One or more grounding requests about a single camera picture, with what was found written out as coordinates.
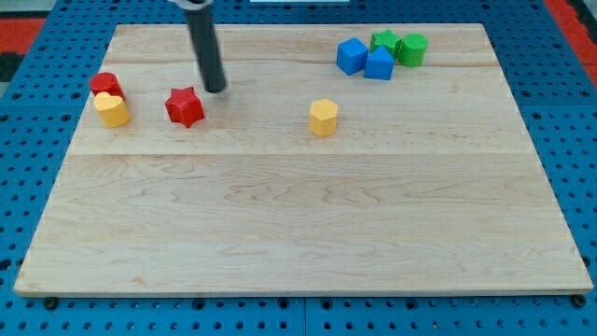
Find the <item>silver rod mount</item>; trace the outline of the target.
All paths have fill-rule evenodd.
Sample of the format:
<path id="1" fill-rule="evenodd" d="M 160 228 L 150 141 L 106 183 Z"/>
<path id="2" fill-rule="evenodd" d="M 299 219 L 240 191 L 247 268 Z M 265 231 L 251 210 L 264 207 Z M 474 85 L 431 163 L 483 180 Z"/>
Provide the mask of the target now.
<path id="1" fill-rule="evenodd" d="M 184 10 L 203 10 L 209 7 L 214 0 L 168 0 Z"/>

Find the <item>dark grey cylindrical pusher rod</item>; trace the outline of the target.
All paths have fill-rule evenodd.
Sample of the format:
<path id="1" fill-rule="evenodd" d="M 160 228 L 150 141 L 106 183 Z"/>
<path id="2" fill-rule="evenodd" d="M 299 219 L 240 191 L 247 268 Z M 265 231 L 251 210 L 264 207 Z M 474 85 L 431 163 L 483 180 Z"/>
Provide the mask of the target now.
<path id="1" fill-rule="evenodd" d="M 210 93 L 223 91 L 227 86 L 211 5 L 191 2 L 185 10 L 187 28 L 196 54 L 203 87 Z"/>

